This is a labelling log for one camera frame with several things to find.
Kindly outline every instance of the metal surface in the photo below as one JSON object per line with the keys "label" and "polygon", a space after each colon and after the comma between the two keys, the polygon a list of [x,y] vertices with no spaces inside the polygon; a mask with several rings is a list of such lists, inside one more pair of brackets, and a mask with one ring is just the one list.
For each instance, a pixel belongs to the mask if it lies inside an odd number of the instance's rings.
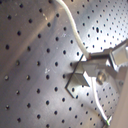
{"label": "metal surface", "polygon": [[[125,0],[64,0],[89,52],[128,36]],[[55,1],[0,0],[0,128],[102,128],[91,87],[65,90],[81,58],[68,17]],[[107,116],[118,94],[97,86]]]}

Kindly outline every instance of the perforated metal sheet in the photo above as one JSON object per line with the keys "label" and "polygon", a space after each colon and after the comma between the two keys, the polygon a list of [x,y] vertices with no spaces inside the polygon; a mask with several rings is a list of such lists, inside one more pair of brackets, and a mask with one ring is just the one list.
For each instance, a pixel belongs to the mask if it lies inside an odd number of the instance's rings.
{"label": "perforated metal sheet", "polygon": [[[64,0],[90,52],[128,37],[126,0]],[[73,99],[65,86],[82,53],[54,0],[0,0],[0,128],[102,128],[91,87]],[[107,116],[118,94],[97,86]]]}

